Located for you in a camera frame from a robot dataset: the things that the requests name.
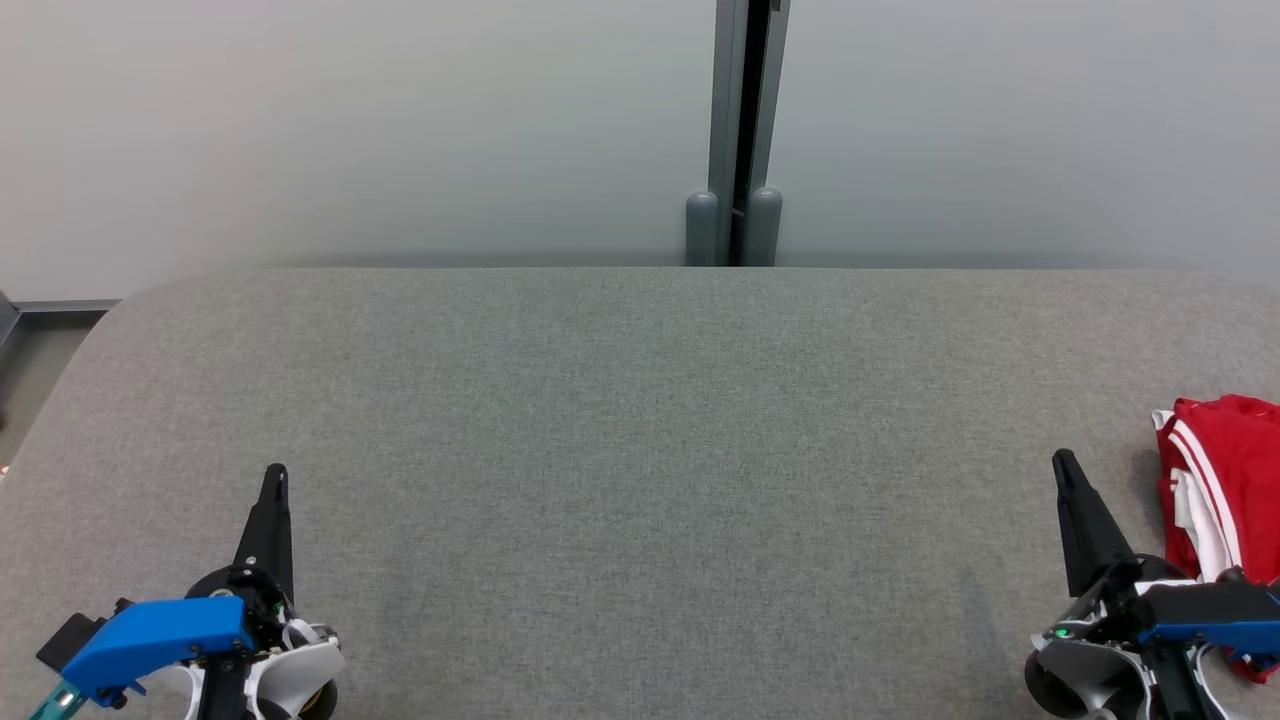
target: floor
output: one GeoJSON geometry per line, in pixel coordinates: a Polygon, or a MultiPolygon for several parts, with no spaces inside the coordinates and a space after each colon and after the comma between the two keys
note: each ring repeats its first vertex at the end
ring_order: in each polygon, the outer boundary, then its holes
{"type": "Polygon", "coordinates": [[[0,469],[8,466],[101,313],[23,315],[0,350],[0,469]]]}

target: white partition panel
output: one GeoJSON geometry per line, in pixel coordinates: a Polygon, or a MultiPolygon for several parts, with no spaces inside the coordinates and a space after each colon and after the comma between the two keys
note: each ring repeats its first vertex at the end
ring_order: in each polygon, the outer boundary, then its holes
{"type": "Polygon", "coordinates": [[[0,288],[678,264],[713,0],[0,4],[0,288]]]}
{"type": "Polygon", "coordinates": [[[1280,5],[794,0],[777,260],[1280,287],[1280,5]]]}

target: gray table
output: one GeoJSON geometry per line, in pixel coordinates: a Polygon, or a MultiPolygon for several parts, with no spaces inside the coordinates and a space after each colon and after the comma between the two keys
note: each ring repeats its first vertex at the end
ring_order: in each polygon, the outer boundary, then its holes
{"type": "Polygon", "coordinates": [[[164,287],[93,331],[0,484],[0,715],[52,687],[32,653],[69,614],[229,561],[282,461],[297,603],[347,648],[339,717],[1039,717],[1050,455],[1160,552],[1149,410],[1280,398],[1277,357],[1280,300],[1183,274],[164,287]]]}

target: black wheel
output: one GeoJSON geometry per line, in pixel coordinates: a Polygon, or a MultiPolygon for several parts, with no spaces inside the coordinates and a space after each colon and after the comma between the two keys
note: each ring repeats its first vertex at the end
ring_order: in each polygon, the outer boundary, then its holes
{"type": "Polygon", "coordinates": [[[338,683],[329,680],[311,696],[311,700],[298,712],[301,720],[329,720],[338,707],[338,683]]]}
{"type": "Polygon", "coordinates": [[[1027,691],[1044,712],[1055,717],[1074,720],[1089,714],[1080,696],[1069,688],[1057,675],[1050,673],[1039,664],[1039,651],[1027,656],[1027,665],[1023,666],[1023,679],[1027,680],[1027,691]]]}

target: red and white clothing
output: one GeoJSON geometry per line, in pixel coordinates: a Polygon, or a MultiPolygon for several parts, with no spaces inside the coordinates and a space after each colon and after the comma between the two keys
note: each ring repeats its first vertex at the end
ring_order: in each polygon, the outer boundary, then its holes
{"type": "Polygon", "coordinates": [[[1233,565],[1254,583],[1280,578],[1280,406],[1179,398],[1152,419],[1166,559],[1207,582],[1233,565]]]}

